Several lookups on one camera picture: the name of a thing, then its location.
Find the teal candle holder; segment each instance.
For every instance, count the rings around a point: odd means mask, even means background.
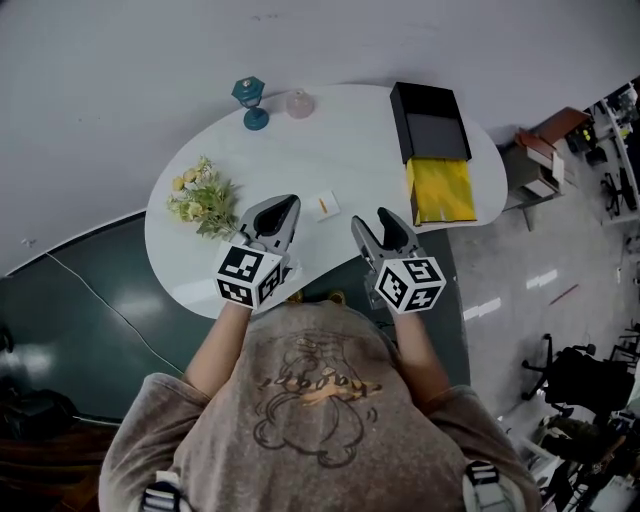
[[[262,130],[269,124],[269,113],[258,107],[262,101],[264,82],[255,76],[238,80],[233,86],[231,96],[240,102],[240,105],[249,109],[244,115],[244,126],[251,131]]]

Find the gray floor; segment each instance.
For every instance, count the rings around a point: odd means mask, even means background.
[[[527,404],[520,400],[537,378],[520,363],[541,361],[544,333],[552,334],[557,349],[593,343],[597,357],[608,358],[617,336],[632,318],[640,319],[632,283],[636,265],[623,254],[625,233],[635,233],[637,226],[601,225],[606,213],[600,179],[617,166],[591,168],[566,145],[559,148],[578,188],[569,185],[564,197],[537,206],[533,232],[518,210],[488,226],[449,232],[467,316],[472,385],[496,417],[504,416],[523,433],[553,411],[540,397]]]

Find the yellow paper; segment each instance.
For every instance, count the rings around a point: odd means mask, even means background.
[[[407,178],[414,223],[476,220],[467,162],[411,158]]]

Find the white table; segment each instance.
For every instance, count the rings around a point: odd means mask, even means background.
[[[212,262],[219,242],[195,233],[166,209],[171,180],[211,158],[241,186],[237,214],[272,196],[297,194],[302,211],[289,247],[295,271],[262,306],[267,310],[334,267],[358,256],[351,217],[359,215],[381,236],[376,210],[384,206],[411,225],[405,168],[389,100],[390,89],[370,85],[331,85],[307,89],[316,101],[303,120],[284,112],[284,95],[263,101],[271,120],[258,132],[244,128],[239,109],[191,139],[169,162],[151,192],[145,221],[147,253],[164,289],[200,315],[217,318],[223,305],[213,285]],[[507,179],[502,159],[486,132],[464,117],[471,147],[469,174],[477,221],[438,223],[424,232],[456,225],[483,225],[502,211]],[[307,198],[331,189],[341,213],[322,222],[309,214]]]

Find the yellow flower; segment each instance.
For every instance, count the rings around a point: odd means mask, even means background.
[[[176,176],[171,182],[171,188],[175,192],[180,192],[184,188],[184,180],[180,176]]]
[[[196,170],[192,167],[188,171],[185,171],[185,173],[182,175],[182,177],[184,178],[185,182],[193,183],[194,180],[196,179]]]
[[[202,206],[195,201],[191,201],[189,203],[189,208],[187,208],[187,217],[189,220],[193,220],[196,217],[200,217],[202,215],[203,209]]]

